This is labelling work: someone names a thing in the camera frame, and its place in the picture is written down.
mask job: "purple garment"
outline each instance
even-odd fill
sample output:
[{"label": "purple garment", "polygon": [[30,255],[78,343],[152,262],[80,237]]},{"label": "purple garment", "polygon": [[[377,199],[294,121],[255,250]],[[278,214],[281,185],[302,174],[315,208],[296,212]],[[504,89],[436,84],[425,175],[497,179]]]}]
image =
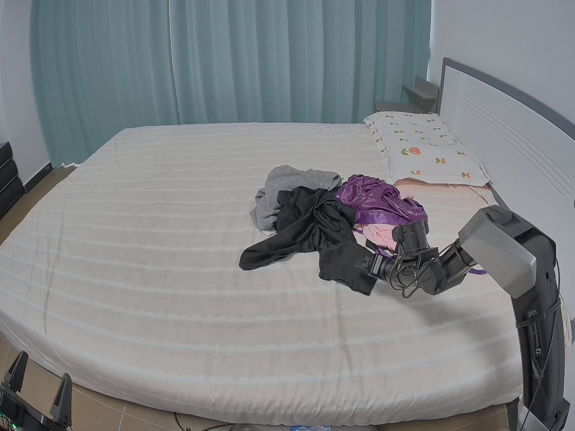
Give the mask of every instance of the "purple garment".
[{"label": "purple garment", "polygon": [[403,225],[418,220],[427,222],[427,214],[417,201],[401,199],[399,190],[375,177],[356,174],[335,195],[356,211],[356,224]]}]

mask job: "wall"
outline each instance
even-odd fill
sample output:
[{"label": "wall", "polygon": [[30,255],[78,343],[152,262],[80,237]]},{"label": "wall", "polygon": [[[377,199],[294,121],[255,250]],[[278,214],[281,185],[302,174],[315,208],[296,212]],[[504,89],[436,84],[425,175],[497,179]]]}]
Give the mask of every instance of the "wall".
[{"label": "wall", "polygon": [[32,0],[0,0],[0,141],[9,141],[26,183],[49,163],[30,64]]},{"label": "wall", "polygon": [[[575,122],[575,0],[432,0],[428,79],[435,84],[445,56]],[[573,279],[573,271],[564,272],[564,279]],[[575,295],[564,298],[575,317]],[[575,405],[575,345],[566,363],[565,397]],[[565,429],[575,429],[575,407]]]}]

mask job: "bed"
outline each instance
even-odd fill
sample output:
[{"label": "bed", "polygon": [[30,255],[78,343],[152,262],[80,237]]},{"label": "bed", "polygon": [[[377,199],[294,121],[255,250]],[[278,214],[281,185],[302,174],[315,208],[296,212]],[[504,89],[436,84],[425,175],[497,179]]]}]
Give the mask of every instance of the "bed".
[{"label": "bed", "polygon": [[[0,330],[78,384],[228,422],[383,424],[519,396],[514,315],[488,275],[404,300],[319,279],[317,253],[242,271],[265,238],[254,194],[280,164],[386,177],[363,124],[120,132],[0,247]],[[439,248],[495,203],[488,187],[397,186]]]}]

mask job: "white pillow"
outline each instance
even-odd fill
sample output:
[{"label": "white pillow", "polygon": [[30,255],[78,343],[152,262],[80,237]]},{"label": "white pillow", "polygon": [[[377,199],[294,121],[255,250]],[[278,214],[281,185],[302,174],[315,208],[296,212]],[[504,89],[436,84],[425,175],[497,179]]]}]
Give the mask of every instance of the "white pillow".
[{"label": "white pillow", "polygon": [[411,178],[482,187],[489,182],[478,158],[435,113],[380,111],[363,121],[388,167],[390,183]]}]

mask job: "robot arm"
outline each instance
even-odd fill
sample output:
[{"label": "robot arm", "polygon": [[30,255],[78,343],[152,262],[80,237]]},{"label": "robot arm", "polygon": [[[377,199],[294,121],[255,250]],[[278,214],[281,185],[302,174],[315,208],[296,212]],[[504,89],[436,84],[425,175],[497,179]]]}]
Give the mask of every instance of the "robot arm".
[{"label": "robot arm", "polygon": [[364,257],[356,265],[409,297],[457,286],[477,263],[511,296],[523,363],[519,427],[561,430],[569,410],[563,398],[565,349],[555,279],[555,242],[514,212],[479,210],[443,252],[429,247],[423,221],[393,229],[393,257]]}]

